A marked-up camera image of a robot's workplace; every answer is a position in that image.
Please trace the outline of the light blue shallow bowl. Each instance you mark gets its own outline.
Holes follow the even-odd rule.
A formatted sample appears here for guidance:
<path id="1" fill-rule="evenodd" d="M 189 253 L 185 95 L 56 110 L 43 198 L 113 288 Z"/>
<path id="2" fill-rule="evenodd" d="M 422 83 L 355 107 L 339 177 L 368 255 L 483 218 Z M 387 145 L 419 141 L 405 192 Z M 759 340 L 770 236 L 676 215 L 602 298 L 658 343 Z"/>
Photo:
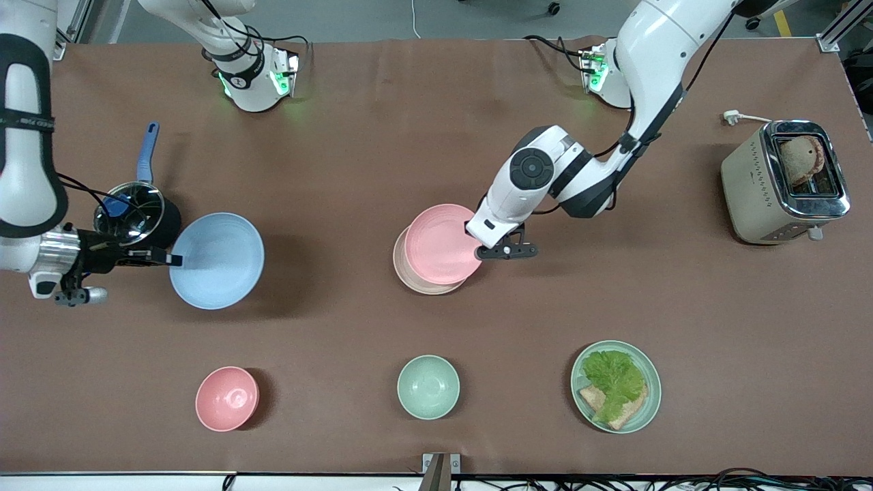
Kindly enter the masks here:
<path id="1" fill-rule="evenodd" d="M 178 236 L 172 254 L 183 263 L 169 269 L 171 285 L 199 310 L 223 310 L 242 301 L 258 284 L 265 265 L 259 231 L 230 212 L 197 218 Z"/>

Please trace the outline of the pink shallow bowl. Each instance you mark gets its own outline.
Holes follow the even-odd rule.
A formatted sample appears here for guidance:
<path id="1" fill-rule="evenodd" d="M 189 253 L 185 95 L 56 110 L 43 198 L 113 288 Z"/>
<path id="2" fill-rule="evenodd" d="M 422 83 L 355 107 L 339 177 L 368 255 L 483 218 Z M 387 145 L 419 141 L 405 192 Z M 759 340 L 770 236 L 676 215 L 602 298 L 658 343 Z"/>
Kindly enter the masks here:
<path id="1" fill-rule="evenodd" d="M 465 226 L 474 212 L 457 204 L 434 205 L 422 211 L 406 232 L 406 261 L 425 282 L 450 285 L 464 282 L 481 267 L 480 242 Z"/>

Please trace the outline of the glass lid with blue knob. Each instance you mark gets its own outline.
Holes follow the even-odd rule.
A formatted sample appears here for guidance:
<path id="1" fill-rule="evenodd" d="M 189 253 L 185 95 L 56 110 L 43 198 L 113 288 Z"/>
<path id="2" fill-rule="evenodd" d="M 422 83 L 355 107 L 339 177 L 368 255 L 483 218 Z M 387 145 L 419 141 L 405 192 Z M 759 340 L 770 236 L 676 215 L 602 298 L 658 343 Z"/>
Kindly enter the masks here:
<path id="1" fill-rule="evenodd" d="M 162 248 L 164 237 L 160 227 L 164 215 L 164 198 L 155 186 L 129 181 L 101 196 L 101 205 L 94 211 L 93 227 L 123 246 Z"/>

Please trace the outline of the beige shallow bowl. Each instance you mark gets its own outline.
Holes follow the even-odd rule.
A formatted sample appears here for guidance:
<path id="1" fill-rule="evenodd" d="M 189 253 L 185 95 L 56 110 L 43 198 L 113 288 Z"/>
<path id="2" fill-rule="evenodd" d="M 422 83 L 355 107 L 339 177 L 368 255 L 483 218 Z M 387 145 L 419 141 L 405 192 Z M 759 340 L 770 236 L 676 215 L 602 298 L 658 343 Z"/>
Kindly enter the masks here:
<path id="1" fill-rule="evenodd" d="M 406 257 L 405 243 L 408 230 L 409 227 L 407 226 L 398 235 L 392 251 L 392 264 L 395 268 L 396 275 L 406 287 L 416 293 L 420 293 L 420 295 L 448 295 L 448 293 L 455 291 L 456 289 L 458 289 L 458 287 L 461 287 L 462 285 L 464 285 L 465 282 L 467 282 L 468 279 L 470 279 L 470 277 L 467 276 L 460 282 L 452 284 L 436 284 L 425 280 L 421 276 L 418 276 L 418 274 L 415 273 L 414 270 L 412 270 L 408 258 Z"/>

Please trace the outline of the pink deep bowl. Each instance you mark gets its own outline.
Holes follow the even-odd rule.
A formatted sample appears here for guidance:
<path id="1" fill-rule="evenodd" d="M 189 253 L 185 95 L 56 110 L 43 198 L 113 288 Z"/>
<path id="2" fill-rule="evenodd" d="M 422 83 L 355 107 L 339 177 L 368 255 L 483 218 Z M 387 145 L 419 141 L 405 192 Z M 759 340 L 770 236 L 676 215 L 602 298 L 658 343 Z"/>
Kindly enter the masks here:
<path id="1" fill-rule="evenodd" d="M 203 379 L 194 410 L 200 423 L 213 432 L 240 429 L 252 418 L 260 401 L 260 388 L 249 370 L 236 366 L 213 370 Z"/>

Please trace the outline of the green lettuce leaf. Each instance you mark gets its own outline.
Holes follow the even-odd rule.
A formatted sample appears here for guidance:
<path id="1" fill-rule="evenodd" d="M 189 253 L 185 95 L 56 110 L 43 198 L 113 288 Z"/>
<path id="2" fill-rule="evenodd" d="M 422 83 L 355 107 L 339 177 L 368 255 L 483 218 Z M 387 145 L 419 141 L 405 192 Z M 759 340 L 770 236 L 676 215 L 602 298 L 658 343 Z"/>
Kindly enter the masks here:
<path id="1" fill-rule="evenodd" d="M 624 404 L 642 397 L 645 377 L 630 355 L 618 351 L 592 353 L 582 363 L 582 369 L 592 386 L 604 395 L 596 419 L 609 423 L 620 418 Z"/>

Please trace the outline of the green deep bowl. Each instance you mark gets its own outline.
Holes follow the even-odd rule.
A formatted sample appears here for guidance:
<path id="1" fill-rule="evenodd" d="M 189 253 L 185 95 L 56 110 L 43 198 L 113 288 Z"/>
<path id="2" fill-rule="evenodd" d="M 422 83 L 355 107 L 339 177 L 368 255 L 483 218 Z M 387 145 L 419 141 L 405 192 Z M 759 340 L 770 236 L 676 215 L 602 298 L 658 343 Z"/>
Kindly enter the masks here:
<path id="1" fill-rule="evenodd" d="M 460 398 L 460 377 L 439 355 L 418 355 L 401 369 L 396 383 L 403 410 L 416 419 L 432 421 L 450 414 Z"/>

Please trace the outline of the green flat plate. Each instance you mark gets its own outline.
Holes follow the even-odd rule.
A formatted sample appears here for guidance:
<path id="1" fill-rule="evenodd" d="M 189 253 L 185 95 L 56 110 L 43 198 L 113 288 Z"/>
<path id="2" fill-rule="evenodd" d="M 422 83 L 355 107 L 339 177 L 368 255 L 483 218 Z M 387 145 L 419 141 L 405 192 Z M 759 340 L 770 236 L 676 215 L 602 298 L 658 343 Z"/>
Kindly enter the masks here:
<path id="1" fill-rule="evenodd" d="M 587 379 L 582 369 L 582 363 L 587 357 L 589 357 L 589 355 L 599 351 L 618 351 L 630 355 L 633 363 L 635 363 L 636 366 L 639 367 L 639 370 L 641 370 L 642 375 L 645 378 L 645 383 L 649 386 L 649 397 L 643 404 L 641 411 L 633 416 L 621 431 L 611 431 L 606 427 L 606 425 L 593 422 L 593 410 L 579 395 L 580 389 L 591 385 L 591 382 Z M 589 423 L 592 423 L 595 428 L 608 433 L 627 434 L 641 430 L 655 419 L 661 404 L 662 385 L 654 363 L 652 363 L 652 361 L 642 351 L 640 351 L 639 348 L 636 348 L 630 343 L 618 340 L 603 340 L 601 342 L 592 343 L 592 345 L 583 348 L 583 350 L 580 351 L 580 354 L 577 355 L 577 358 L 573 362 L 571 370 L 569 371 L 569 385 L 572 399 L 574 404 L 576 404 L 577 409 L 580 411 L 580 414 L 582 414 Z"/>

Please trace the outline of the brown bread slice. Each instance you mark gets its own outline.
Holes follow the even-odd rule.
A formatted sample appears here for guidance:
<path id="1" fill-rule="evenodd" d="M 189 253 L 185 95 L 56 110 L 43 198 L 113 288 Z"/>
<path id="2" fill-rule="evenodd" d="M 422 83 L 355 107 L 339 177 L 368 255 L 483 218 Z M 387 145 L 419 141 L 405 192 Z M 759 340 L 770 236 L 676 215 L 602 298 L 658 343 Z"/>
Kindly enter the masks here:
<path id="1" fill-rule="evenodd" d="M 645 383 L 639 397 L 623 403 L 620 409 L 617 405 L 607 404 L 606 394 L 595 385 L 580 389 L 578 394 L 593 410 L 593 422 L 606 425 L 611 431 L 621 431 L 630 419 L 641 411 L 643 404 L 649 397 L 649 386 Z"/>

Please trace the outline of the beige chrome toaster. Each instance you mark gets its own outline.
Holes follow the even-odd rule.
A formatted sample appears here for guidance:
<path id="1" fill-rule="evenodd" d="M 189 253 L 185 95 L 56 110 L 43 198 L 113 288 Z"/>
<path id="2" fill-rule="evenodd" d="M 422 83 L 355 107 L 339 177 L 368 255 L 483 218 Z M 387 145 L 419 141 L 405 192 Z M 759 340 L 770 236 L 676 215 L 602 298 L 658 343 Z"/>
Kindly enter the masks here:
<path id="1" fill-rule="evenodd" d="M 814 136 L 826 164 L 801 186 L 786 180 L 780 143 Z M 808 236 L 823 239 L 823 227 L 848 214 L 846 180 L 829 135 L 816 122 L 773 120 L 761 125 L 722 162 L 724 199 L 734 234 L 745 243 L 774 246 Z"/>

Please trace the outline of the brown toast slice in toaster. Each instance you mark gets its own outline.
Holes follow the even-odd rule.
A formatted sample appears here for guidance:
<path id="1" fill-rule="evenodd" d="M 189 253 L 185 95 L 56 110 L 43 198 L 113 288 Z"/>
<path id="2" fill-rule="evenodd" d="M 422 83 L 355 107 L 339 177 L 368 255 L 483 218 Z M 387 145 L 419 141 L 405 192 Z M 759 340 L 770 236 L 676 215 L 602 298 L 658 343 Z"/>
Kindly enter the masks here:
<path id="1" fill-rule="evenodd" d="M 780 143 L 780 155 L 792 188 L 809 181 L 827 161 L 823 144 L 814 136 L 798 136 Z"/>

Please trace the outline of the aluminium frame profile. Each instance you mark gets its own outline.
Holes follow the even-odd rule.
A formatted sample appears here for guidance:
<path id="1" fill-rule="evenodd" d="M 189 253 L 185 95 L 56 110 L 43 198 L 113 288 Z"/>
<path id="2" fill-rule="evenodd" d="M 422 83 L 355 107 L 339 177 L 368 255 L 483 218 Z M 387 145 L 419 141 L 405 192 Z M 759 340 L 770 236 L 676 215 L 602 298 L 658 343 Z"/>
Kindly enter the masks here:
<path id="1" fill-rule="evenodd" d="M 94 39 L 104 3 L 105 0 L 57 0 L 55 61 L 63 59 L 69 44 Z"/>
<path id="2" fill-rule="evenodd" d="M 873 0 L 848 0 L 847 6 L 840 10 L 824 31 L 816 34 L 820 52 L 839 52 L 839 41 L 871 16 L 873 16 Z"/>

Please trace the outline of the metal bracket clamp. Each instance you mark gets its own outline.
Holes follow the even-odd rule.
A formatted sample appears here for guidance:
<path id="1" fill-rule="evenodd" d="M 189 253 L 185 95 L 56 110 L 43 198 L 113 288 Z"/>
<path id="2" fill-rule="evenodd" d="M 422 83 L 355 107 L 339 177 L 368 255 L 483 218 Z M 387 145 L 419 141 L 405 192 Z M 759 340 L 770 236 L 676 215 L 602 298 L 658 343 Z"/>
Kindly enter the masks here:
<path id="1" fill-rule="evenodd" d="M 418 491 L 458 491 L 461 475 L 460 453 L 424 453 L 423 479 Z"/>

